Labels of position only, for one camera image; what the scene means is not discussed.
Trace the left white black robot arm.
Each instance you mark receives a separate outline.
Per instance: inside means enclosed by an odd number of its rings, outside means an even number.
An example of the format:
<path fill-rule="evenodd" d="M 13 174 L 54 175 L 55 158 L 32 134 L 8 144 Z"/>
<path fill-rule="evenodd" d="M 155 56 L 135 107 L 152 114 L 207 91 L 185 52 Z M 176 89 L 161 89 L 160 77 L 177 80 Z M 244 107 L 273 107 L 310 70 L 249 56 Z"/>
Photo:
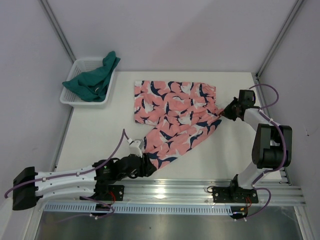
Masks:
<path fill-rule="evenodd" d="M 100 160 L 74 171 L 37 172 L 26 167 L 13 180 L 12 210 L 23 211 L 35 207 L 38 201 L 63 198 L 104 201 L 109 186 L 125 178 L 150 177 L 157 167 L 149 156 L 130 154 L 121 159 Z"/>

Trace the pink shark print shorts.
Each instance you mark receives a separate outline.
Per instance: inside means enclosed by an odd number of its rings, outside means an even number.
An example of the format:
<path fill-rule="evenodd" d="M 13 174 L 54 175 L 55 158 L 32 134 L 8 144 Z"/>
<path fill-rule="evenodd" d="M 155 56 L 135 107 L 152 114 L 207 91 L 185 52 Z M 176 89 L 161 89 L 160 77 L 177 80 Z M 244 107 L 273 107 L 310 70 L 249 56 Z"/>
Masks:
<path fill-rule="evenodd" d="M 138 80 L 134 121 L 152 126 L 144 152 L 159 170 L 210 137 L 222 122 L 216 87 L 201 82 Z"/>

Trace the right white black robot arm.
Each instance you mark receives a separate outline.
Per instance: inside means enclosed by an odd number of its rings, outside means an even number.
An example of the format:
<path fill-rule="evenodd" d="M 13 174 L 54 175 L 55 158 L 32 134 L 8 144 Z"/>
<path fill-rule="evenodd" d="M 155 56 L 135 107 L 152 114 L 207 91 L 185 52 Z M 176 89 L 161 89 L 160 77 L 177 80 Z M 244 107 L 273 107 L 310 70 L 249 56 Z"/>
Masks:
<path fill-rule="evenodd" d="M 275 122 L 255 103 L 253 90 L 240 90 L 239 96 L 222 111 L 223 117 L 241 119 L 255 130 L 252 162 L 234 177 L 237 184 L 228 189 L 228 196 L 234 202 L 246 197 L 246 189 L 253 189 L 269 173 L 288 167 L 292 160 L 292 128 Z"/>

